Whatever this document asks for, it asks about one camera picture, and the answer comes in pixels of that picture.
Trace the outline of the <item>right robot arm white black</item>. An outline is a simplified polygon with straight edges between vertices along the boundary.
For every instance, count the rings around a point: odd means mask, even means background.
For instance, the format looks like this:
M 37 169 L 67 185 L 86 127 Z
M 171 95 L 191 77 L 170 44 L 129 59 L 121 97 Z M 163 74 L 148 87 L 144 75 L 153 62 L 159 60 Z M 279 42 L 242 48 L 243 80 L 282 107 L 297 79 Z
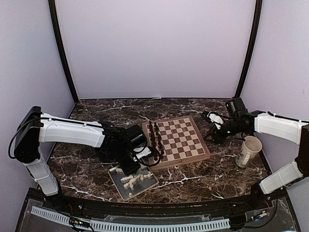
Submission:
M 271 112 L 244 110 L 239 115 L 223 116 L 205 111 L 201 117 L 212 125 L 206 136 L 222 144 L 227 137 L 238 133 L 255 133 L 266 144 L 264 151 L 272 151 L 282 167 L 257 184 L 257 191 L 247 198 L 246 205 L 256 210 L 268 195 L 309 175 L 309 123 L 282 117 Z

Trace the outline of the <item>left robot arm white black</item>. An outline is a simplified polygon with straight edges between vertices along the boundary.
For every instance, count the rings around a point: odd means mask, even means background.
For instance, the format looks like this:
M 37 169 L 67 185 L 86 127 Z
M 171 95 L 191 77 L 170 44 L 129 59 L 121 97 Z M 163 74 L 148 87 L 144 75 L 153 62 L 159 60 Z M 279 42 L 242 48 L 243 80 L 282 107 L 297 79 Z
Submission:
M 45 196 L 49 197 L 49 203 L 58 211 L 68 207 L 68 199 L 60 194 L 60 186 L 42 157 L 40 144 L 47 142 L 97 148 L 116 160 L 125 175 L 135 173 L 142 165 L 141 158 L 151 154 L 138 125 L 125 129 L 107 121 L 60 118 L 33 106 L 11 139 L 8 154 L 28 168 Z

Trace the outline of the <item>wooden chess board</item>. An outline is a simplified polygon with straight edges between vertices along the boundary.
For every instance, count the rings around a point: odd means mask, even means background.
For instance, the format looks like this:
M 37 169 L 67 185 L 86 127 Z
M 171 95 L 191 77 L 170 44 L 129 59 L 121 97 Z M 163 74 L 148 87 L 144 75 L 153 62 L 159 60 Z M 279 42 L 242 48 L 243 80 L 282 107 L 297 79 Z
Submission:
M 211 157 L 192 116 L 144 122 L 142 129 L 149 146 L 153 146 L 151 137 L 155 137 L 156 149 L 164 150 L 162 160 L 151 168 L 153 171 L 207 160 Z

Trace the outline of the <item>metal tray wooden rim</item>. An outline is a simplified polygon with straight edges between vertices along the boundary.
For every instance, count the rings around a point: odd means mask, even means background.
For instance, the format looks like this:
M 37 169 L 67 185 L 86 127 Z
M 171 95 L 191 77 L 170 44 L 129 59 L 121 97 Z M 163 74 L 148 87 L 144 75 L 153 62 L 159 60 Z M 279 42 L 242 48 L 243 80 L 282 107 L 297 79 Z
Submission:
M 153 172 L 143 165 L 136 174 L 125 175 L 119 166 L 109 169 L 108 173 L 123 201 L 128 201 L 159 183 Z

